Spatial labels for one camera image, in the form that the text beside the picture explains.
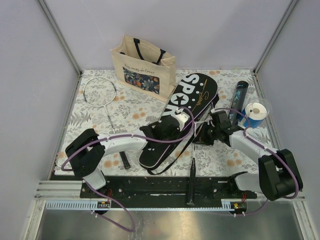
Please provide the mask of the black sport racket cover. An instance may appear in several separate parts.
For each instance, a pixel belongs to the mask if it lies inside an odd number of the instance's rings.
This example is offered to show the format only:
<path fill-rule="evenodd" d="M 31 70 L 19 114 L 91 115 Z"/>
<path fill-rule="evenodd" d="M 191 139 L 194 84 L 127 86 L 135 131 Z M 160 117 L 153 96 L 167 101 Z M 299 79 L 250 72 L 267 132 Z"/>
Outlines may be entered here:
<path fill-rule="evenodd" d="M 179 146 L 184 139 L 191 139 L 192 124 L 203 121 L 219 100 L 218 83 L 209 75 L 195 72 L 184 76 L 169 97 L 158 121 L 139 129 L 149 138 L 138 162 L 150 175 Z"/>

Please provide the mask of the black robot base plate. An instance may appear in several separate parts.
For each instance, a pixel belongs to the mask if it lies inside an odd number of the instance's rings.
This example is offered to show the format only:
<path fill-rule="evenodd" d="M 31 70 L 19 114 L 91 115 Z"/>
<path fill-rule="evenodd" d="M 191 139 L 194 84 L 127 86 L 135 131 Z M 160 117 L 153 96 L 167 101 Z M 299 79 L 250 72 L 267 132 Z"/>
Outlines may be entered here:
<path fill-rule="evenodd" d="M 189 208 L 187 176 L 106 176 L 99 192 L 110 196 L 127 208 Z M 252 191 L 241 191 L 229 177 L 194 179 L 194 207 L 218 208 L 222 200 L 256 199 Z"/>

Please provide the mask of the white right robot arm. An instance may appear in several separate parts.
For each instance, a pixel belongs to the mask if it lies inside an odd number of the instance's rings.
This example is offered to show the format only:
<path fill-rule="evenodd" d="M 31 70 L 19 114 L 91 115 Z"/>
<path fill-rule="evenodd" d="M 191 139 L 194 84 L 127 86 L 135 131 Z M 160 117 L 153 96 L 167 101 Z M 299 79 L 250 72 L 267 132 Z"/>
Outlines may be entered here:
<path fill-rule="evenodd" d="M 213 145 L 220 141 L 242 152 L 258 166 L 256 174 L 239 172 L 231 175 L 228 194 L 239 198 L 245 191 L 262 193 L 270 200 L 295 198 L 303 189 L 293 153 L 288 149 L 269 148 L 246 134 L 244 128 L 232 125 L 223 110 L 211 113 L 211 119 L 203 122 L 195 132 L 195 144 Z"/>

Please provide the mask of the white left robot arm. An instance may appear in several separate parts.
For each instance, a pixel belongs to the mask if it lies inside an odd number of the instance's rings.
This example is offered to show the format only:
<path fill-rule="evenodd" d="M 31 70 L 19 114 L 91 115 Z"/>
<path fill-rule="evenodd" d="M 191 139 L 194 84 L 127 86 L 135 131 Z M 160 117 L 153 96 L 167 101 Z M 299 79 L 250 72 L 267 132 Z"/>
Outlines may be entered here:
<path fill-rule="evenodd" d="M 86 129 L 66 149 L 73 174 L 82 178 L 98 198 L 107 195 L 109 186 L 98 165 L 103 157 L 130 150 L 140 151 L 138 163 L 147 170 L 157 168 L 181 142 L 188 118 L 167 115 L 160 121 L 142 126 L 134 132 L 99 135 Z"/>

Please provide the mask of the black shuttlecock tube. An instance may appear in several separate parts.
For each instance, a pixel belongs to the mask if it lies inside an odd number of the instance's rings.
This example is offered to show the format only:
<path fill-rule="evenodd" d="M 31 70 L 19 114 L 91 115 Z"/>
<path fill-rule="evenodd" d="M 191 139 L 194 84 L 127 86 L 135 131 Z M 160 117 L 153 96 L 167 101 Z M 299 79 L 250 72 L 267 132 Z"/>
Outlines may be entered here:
<path fill-rule="evenodd" d="M 245 101 L 245 97 L 247 94 L 249 84 L 246 81 L 239 81 L 236 85 L 232 103 L 231 103 L 231 109 L 228 114 L 228 118 L 231 121 L 231 124 L 234 126 L 238 123 L 238 112 L 242 111 L 242 107 Z"/>

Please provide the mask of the white racket black grip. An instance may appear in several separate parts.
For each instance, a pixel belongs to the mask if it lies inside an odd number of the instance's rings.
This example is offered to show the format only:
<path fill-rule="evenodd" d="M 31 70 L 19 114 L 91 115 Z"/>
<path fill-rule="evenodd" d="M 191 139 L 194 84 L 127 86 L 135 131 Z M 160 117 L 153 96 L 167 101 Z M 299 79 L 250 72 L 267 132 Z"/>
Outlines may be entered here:
<path fill-rule="evenodd" d="M 108 105 L 115 100 L 116 96 L 117 88 L 115 84 L 104 76 L 90 78 L 83 87 L 84 102 L 92 108 L 104 108 L 114 134 L 116 130 L 108 111 Z"/>

